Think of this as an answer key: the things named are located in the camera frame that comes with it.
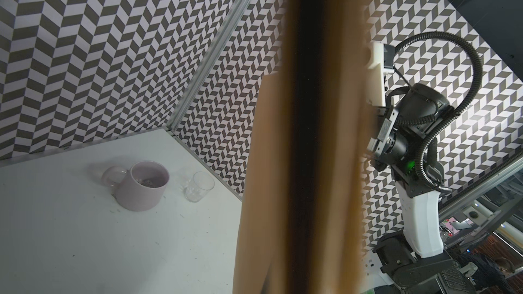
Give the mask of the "brown kraft file bag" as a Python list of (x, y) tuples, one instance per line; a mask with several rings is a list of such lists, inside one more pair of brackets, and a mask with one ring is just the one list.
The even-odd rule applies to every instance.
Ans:
[(257, 98), (234, 293), (358, 293), (363, 0), (285, 0), (281, 68)]

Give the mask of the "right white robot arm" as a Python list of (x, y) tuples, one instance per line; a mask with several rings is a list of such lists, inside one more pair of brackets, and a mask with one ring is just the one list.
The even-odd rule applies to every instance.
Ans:
[(437, 137), (471, 105), (480, 87), (473, 84), (457, 108), (421, 83), (367, 95), (377, 113), (377, 131), (368, 146), (372, 165), (379, 172), (392, 170), (404, 226), (365, 254), (361, 293), (391, 285), (411, 289), (452, 267), (440, 235), (439, 198), (449, 189)]

